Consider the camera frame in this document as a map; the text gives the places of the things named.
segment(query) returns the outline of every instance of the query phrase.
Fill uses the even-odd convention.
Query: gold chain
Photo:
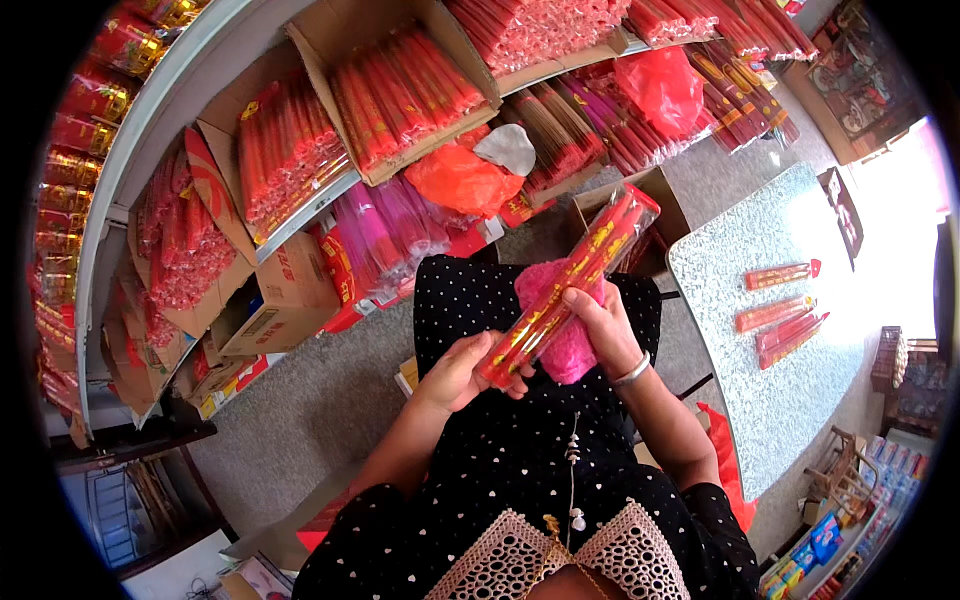
[[[580,569],[580,572],[583,573],[584,576],[586,576],[587,579],[590,580],[590,582],[593,584],[596,590],[600,593],[600,595],[603,596],[603,599],[610,600],[610,596],[608,596],[607,593],[600,588],[596,580],[593,579],[593,576],[590,575],[589,571],[587,571],[587,568],[584,567],[582,564],[578,563],[577,559],[572,554],[570,554],[570,551],[566,548],[566,546],[564,546],[560,542],[560,522],[557,520],[557,518],[553,515],[544,515],[543,520],[546,521],[546,528],[550,530],[550,539],[553,541],[553,547],[550,548],[550,550],[547,551],[547,555],[543,557],[543,563],[540,565],[540,572],[537,573],[537,577],[534,579],[535,583],[532,586],[530,586],[530,589],[528,589],[525,594],[523,594],[524,600],[527,598],[527,596],[530,595],[530,592],[533,591],[533,588],[537,585],[536,582],[543,577],[543,572],[546,570],[546,565],[548,562],[547,560],[549,558],[549,555],[552,554],[554,551],[558,551],[561,554],[563,554],[567,558],[567,561],[570,564],[576,564],[577,568]]]

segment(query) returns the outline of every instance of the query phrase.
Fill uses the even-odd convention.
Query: woman's left hand
[[[417,386],[414,398],[449,413],[463,409],[478,394],[490,388],[490,382],[474,374],[473,368],[502,337],[499,331],[483,331],[454,342]],[[524,377],[530,377],[534,369],[525,365],[521,373]],[[527,385],[517,374],[514,375],[514,384],[505,393],[519,400],[527,391]]]

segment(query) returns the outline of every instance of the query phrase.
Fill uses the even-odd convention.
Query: wooden chair
[[[836,501],[844,511],[854,519],[860,520],[867,511],[867,501],[870,500],[879,479],[876,467],[861,454],[854,444],[855,437],[837,426],[830,428],[840,438],[840,447],[834,447],[831,453],[832,461],[827,472],[807,467],[804,473],[813,477],[814,489],[822,497],[830,497]],[[860,471],[857,470],[854,458],[874,472],[874,484],[867,483]]]

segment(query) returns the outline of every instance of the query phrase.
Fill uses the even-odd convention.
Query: silver bracelet
[[[623,375],[619,379],[615,380],[613,382],[614,388],[625,386],[628,383],[632,382],[634,379],[637,379],[638,377],[640,377],[640,374],[642,372],[647,370],[647,367],[649,366],[650,366],[650,352],[644,350],[643,358],[640,359],[640,364],[635,366],[632,371],[628,372],[627,374]]]

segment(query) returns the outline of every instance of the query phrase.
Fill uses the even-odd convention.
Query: hand
[[[499,331],[483,331],[454,342],[417,386],[414,398],[449,413],[463,409],[478,394],[490,388],[490,382],[474,374],[473,368],[502,337]],[[534,369],[525,365],[520,372],[529,377],[534,374]],[[527,391],[527,385],[519,375],[514,375],[514,385],[506,394],[519,400]]]
[[[620,289],[604,281],[604,305],[590,294],[574,287],[564,291],[564,304],[587,326],[587,336],[597,353],[597,362],[610,380],[632,371],[643,358],[630,319],[620,300]]]

